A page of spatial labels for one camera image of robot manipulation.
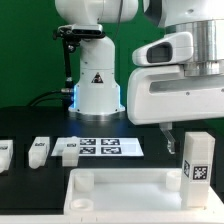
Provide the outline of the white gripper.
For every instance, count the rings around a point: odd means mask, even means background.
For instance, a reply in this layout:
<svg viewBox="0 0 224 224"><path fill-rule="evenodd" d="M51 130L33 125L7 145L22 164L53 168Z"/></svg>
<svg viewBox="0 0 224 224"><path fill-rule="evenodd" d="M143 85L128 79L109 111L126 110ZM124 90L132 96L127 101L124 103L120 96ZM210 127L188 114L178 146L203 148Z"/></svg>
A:
<svg viewBox="0 0 224 224"><path fill-rule="evenodd" d="M174 154L171 122L224 117L224 75L185 77L178 65L135 69L128 82L127 114L135 125L160 123Z"/></svg>

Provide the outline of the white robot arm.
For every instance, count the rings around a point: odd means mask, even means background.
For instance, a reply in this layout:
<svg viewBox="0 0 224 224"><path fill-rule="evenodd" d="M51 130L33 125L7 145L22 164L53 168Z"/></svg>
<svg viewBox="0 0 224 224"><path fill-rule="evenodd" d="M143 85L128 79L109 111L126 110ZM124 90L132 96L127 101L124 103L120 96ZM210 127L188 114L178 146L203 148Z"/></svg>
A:
<svg viewBox="0 0 224 224"><path fill-rule="evenodd" d="M164 133L224 117L224 0L55 0L80 52L71 115L126 114Z"/></svg>

